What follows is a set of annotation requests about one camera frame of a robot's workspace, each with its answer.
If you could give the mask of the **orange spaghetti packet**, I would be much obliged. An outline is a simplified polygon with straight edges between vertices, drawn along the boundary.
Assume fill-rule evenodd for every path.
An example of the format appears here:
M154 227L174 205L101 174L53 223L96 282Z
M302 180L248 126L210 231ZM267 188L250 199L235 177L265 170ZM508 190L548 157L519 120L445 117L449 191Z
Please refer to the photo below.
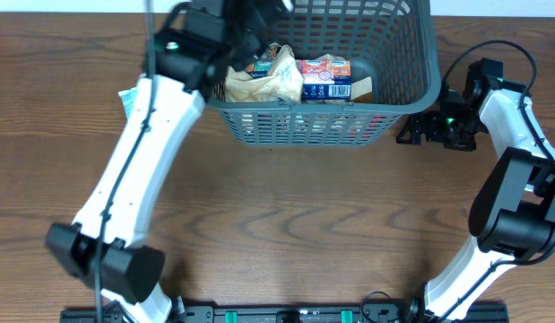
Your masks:
M386 116L357 115L350 117L345 134L348 137L368 136L376 132L387 120Z

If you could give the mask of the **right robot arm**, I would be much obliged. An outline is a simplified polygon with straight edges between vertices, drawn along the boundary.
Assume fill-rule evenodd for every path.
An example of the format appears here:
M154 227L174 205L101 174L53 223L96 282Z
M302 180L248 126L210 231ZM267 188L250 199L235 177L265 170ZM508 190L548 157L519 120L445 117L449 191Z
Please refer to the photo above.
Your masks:
M555 150L535 120L525 85L505 80L502 63L483 58L469 65L463 92L442 87L438 105L411 115L397 143L426 140L471 152L483 132L498 161L472 203L467 241L412 299L405 322L466 319L501 275L555 250Z

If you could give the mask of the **beige snack packet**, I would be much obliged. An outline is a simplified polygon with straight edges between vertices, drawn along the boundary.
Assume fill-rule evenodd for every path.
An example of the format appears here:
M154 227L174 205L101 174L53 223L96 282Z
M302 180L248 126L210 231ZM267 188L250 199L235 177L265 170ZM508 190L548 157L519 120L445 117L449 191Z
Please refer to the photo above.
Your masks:
M289 45L281 47L267 76L256 81L259 85L254 93L254 101L301 101L304 78Z

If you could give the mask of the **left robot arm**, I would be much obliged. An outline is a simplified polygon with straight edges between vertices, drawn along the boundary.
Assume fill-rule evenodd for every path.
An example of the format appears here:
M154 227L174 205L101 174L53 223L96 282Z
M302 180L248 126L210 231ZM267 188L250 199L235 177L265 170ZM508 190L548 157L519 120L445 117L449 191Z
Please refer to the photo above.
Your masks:
M146 245L152 212L178 149L229 68L265 49L263 34L293 10L286 0L190 1L163 24L145 12L146 44L133 110L108 165L71 223L53 223L45 243L95 293L95 321L117 305L125 322L167 322L163 252Z

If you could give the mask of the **light blue snack packet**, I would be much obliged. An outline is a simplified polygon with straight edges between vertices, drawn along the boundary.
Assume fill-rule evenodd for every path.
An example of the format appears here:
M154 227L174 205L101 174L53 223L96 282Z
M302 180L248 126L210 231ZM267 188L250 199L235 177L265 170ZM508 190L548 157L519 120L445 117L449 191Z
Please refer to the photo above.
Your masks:
M137 93L138 93L138 90L136 87L128 90L123 90L118 93L118 96L122 101L126 118L130 118L132 114Z

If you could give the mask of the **cream white snack packet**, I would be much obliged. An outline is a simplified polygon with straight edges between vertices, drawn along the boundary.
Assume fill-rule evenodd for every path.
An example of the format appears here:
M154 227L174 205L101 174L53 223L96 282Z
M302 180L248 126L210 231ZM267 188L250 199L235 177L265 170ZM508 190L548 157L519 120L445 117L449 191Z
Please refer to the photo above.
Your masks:
M224 93L227 102L277 101L272 77L253 78L246 72L236 72L232 66L227 70Z

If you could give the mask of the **large cookie bag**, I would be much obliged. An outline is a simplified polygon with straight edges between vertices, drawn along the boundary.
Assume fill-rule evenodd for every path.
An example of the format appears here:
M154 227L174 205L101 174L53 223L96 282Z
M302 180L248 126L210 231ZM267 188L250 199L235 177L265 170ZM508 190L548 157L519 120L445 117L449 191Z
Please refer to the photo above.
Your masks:
M281 48L282 48L282 46L278 43L274 42L274 43L270 44L266 48L265 52L260 56L260 59L275 60L278 53L281 51ZM345 61L344 57L335 56L333 54L324 54L324 55L318 57L318 59Z

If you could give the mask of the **Kleenex tissue multipack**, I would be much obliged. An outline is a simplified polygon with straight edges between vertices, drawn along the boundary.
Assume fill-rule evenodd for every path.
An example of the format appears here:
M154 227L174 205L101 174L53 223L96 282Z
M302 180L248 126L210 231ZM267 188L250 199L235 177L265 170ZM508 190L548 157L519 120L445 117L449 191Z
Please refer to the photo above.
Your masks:
M245 72L253 78L267 76L274 60L259 60ZM296 59L304 78L301 101L348 100L351 97L351 64L339 60Z

